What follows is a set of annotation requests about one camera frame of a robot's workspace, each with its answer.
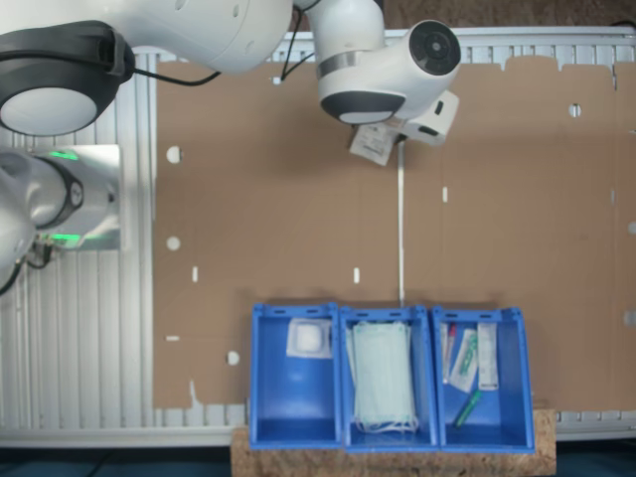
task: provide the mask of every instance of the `dark floor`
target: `dark floor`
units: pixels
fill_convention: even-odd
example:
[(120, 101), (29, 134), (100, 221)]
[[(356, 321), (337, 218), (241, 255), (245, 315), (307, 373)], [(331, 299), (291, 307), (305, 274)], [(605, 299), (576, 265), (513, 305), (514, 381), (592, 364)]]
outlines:
[[(420, 20), (450, 27), (606, 26), (636, 22), (636, 0), (376, 0), (389, 29)], [(306, 19), (301, 30), (308, 30)]]
[[(557, 477), (635, 477), (635, 450), (636, 441), (634, 440), (561, 442), (556, 446)], [(178, 475), (230, 477), (230, 450), (222, 447), (17, 451), (0, 449), (0, 476), (2, 477), (172, 477)]]

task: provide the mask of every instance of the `white package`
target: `white package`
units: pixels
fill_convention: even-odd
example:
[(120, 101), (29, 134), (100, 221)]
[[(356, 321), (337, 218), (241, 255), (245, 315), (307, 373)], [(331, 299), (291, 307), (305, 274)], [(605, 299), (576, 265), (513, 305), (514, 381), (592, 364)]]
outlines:
[(499, 388), (497, 323), (479, 323), (477, 338), (479, 341), (479, 389), (496, 391)]
[(444, 378), (444, 384), (448, 382), (446, 369), (450, 369), (450, 364), (446, 362), (448, 358), (448, 323), (439, 324), (439, 339), (441, 340), (441, 369)]
[(362, 322), (353, 328), (354, 415), (364, 432), (416, 431), (410, 327)]
[(478, 341), (475, 330), (464, 330), (461, 346), (448, 382), (460, 391), (470, 393), (477, 375)]
[(331, 320), (292, 318), (287, 331), (287, 356), (330, 359)]

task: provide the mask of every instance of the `green light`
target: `green light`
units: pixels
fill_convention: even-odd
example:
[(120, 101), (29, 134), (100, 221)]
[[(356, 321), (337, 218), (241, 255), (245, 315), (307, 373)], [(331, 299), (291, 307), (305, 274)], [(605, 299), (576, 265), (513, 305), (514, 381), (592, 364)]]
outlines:
[(69, 236), (65, 234), (54, 234), (51, 236), (53, 240), (79, 241), (81, 236)]
[(49, 153), (50, 156), (53, 157), (59, 157), (61, 159), (70, 159), (72, 161), (77, 161), (79, 160), (78, 156), (76, 156), (75, 154), (73, 154), (72, 152), (59, 152), (59, 151), (55, 151), (55, 152), (50, 152)]

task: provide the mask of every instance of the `surgical face mask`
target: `surgical face mask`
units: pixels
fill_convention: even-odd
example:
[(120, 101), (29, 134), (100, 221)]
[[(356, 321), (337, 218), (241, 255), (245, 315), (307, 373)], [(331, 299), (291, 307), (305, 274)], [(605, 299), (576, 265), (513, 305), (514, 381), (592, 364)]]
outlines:
[(348, 330), (354, 415), (360, 430), (417, 430), (409, 350), (410, 327), (401, 322), (361, 322)]

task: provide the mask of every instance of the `white packet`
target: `white packet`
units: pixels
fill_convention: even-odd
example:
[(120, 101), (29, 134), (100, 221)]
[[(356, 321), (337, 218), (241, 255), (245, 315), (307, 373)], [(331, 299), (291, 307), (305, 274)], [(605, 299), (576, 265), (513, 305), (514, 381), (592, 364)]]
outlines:
[(475, 330), (464, 330), (461, 340), (461, 347), (455, 366), (450, 374), (450, 384), (460, 391), (470, 393), (477, 375), (477, 332)]
[(499, 388), (497, 323), (479, 323), (477, 338), (479, 341), (479, 389), (496, 391)]
[(331, 320), (292, 318), (287, 331), (287, 356), (330, 359)]
[(448, 352), (448, 323), (439, 324), (439, 340), (441, 341), (441, 369), (444, 383), (446, 384), (446, 354)]

